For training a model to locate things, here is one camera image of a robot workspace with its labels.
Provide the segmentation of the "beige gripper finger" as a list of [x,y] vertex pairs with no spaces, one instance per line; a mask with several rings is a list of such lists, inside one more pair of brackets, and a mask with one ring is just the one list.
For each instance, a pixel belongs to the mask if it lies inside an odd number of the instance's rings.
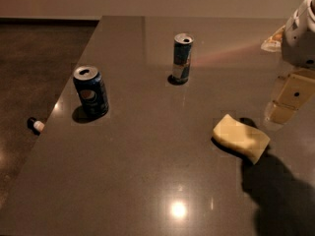
[[269,102],[265,110],[265,117],[268,121],[276,124],[287,123],[296,113],[295,109],[283,106],[277,102]]

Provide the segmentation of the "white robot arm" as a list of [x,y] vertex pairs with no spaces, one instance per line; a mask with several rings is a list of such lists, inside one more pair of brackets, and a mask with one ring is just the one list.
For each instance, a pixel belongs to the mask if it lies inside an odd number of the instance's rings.
[[315,0],[304,0],[261,49],[279,52],[292,66],[291,71],[278,76],[266,108],[266,119],[282,125],[315,94]]

